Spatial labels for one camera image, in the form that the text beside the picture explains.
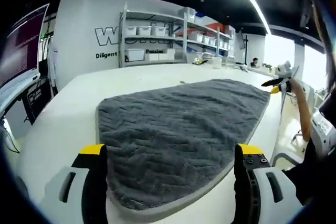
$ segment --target screen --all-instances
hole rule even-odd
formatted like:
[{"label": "screen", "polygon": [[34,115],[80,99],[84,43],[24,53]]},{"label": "screen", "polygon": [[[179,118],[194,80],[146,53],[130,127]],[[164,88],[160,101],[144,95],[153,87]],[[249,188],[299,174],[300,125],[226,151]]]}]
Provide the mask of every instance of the screen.
[{"label": "screen", "polygon": [[16,76],[37,68],[40,33],[47,7],[34,10],[12,27],[0,58],[0,87]]}]

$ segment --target white table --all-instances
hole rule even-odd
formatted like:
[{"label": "white table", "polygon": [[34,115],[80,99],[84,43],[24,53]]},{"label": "white table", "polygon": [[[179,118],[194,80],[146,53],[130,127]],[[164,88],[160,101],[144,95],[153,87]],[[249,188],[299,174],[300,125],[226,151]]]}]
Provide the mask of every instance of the white table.
[{"label": "white table", "polygon": [[[84,74],[73,79],[46,106],[28,132],[18,161],[18,174],[33,203],[44,196],[45,185],[62,167],[70,166],[79,151],[96,144],[97,105],[104,99],[138,91],[172,87],[210,79],[230,78],[261,88],[269,77],[210,65],[153,65]],[[280,125],[281,95],[269,105],[249,144],[259,146],[270,159]],[[231,223],[235,213],[234,173],[207,195],[160,223]],[[109,206],[110,223],[125,223]]]}]

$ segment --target yellow object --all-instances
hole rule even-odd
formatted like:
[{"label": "yellow object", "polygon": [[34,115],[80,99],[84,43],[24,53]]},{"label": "yellow object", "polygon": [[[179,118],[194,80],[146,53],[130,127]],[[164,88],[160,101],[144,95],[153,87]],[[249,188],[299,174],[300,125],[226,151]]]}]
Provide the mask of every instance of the yellow object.
[{"label": "yellow object", "polygon": [[275,87],[272,88],[272,90],[271,90],[271,94],[276,94],[276,93],[279,93],[279,92],[280,92],[279,86],[275,86]]},{"label": "yellow object", "polygon": [[89,145],[83,148],[79,154],[93,154],[99,155],[100,149],[104,146],[104,144],[97,144],[97,145]]},{"label": "yellow object", "polygon": [[263,154],[263,152],[261,151],[261,149],[259,149],[256,146],[246,145],[246,144],[238,144],[238,145],[242,148],[244,155],[248,155],[248,154]]}]

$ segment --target storage box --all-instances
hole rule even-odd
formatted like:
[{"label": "storage box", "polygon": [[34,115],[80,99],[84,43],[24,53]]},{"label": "storage box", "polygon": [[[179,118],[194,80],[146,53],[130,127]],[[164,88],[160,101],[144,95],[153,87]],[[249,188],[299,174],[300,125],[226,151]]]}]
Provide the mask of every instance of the storage box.
[{"label": "storage box", "polygon": [[159,60],[159,54],[146,54],[145,59],[146,61],[157,61]]},{"label": "storage box", "polygon": [[203,43],[210,44],[210,38],[208,36],[203,35]]},{"label": "storage box", "polygon": [[152,26],[138,26],[138,35],[151,36]]},{"label": "storage box", "polygon": [[223,40],[219,41],[219,48],[224,48],[224,41]]},{"label": "storage box", "polygon": [[203,42],[203,35],[199,34],[196,31],[192,32],[188,37],[189,37],[190,40],[194,40],[194,41],[197,41],[197,42]]},{"label": "storage box", "polygon": [[164,37],[164,36],[166,36],[166,28],[165,27],[160,27],[160,26],[152,26],[152,35],[153,36]]},{"label": "storage box", "polygon": [[188,21],[193,22],[193,23],[195,22],[195,17],[196,17],[196,10],[195,9],[185,7],[185,8],[182,8],[181,10],[178,11],[178,15],[181,18],[184,18],[184,14],[186,14]]},{"label": "storage box", "polygon": [[209,38],[209,44],[211,45],[211,46],[216,46],[216,39],[215,38]]},{"label": "storage box", "polygon": [[169,60],[168,54],[159,54],[159,60]]},{"label": "storage box", "polygon": [[126,36],[135,36],[137,35],[136,26],[125,26],[125,35]]},{"label": "storage box", "polygon": [[144,49],[127,49],[125,50],[125,56],[127,56],[128,61],[144,60],[145,50]]},{"label": "storage box", "polygon": [[164,54],[167,54],[167,60],[174,60],[175,59],[175,49],[174,48],[167,48],[163,50]]}]

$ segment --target metal shelving unit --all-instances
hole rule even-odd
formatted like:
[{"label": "metal shelving unit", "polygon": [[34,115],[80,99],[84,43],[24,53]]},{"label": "metal shelving unit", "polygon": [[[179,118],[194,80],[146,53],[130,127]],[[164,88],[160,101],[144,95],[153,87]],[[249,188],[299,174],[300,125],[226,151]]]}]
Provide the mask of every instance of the metal shelving unit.
[{"label": "metal shelving unit", "polygon": [[183,38],[180,37],[159,37],[159,36],[141,36],[141,35],[134,35],[134,36],[125,36],[126,40],[135,40],[135,39],[157,39],[157,40],[173,40],[173,41],[183,41]]},{"label": "metal shelving unit", "polygon": [[[196,44],[196,45],[199,45],[201,47],[208,47],[208,48],[217,49],[217,46],[212,46],[212,45],[209,45],[209,44],[206,44],[206,43],[202,43],[202,42],[198,42],[198,41],[194,41],[194,40],[190,40],[190,39],[187,40],[187,43]],[[219,50],[228,51],[228,49],[225,49],[225,48],[219,48]]]},{"label": "metal shelving unit", "polygon": [[[159,36],[125,36],[125,25],[126,20],[145,20],[150,22],[163,22],[169,24],[169,36],[159,37]],[[173,37],[173,30],[175,26],[183,27],[183,37]],[[193,28],[195,30],[201,31],[203,33],[212,33],[217,38],[217,45],[212,46],[209,44],[205,44],[198,41],[188,40],[187,39],[187,31],[188,28]],[[140,65],[152,65],[152,64],[161,64],[161,63],[184,63],[186,62],[186,53],[187,53],[187,44],[199,45],[203,48],[212,48],[216,49],[216,56],[219,55],[219,51],[228,51],[224,48],[219,48],[219,40],[220,39],[229,40],[232,39],[227,34],[223,34],[219,31],[219,27],[217,30],[211,29],[206,26],[202,26],[187,20],[186,15],[184,18],[161,14],[161,13],[153,13],[153,12],[139,12],[127,10],[127,5],[125,5],[123,12],[120,14],[119,21],[119,67],[127,67],[127,66],[140,66]],[[166,40],[170,42],[170,47],[173,48],[175,42],[183,43],[183,58],[182,60],[158,60],[158,61],[130,61],[125,62],[125,42],[127,40]]]}]

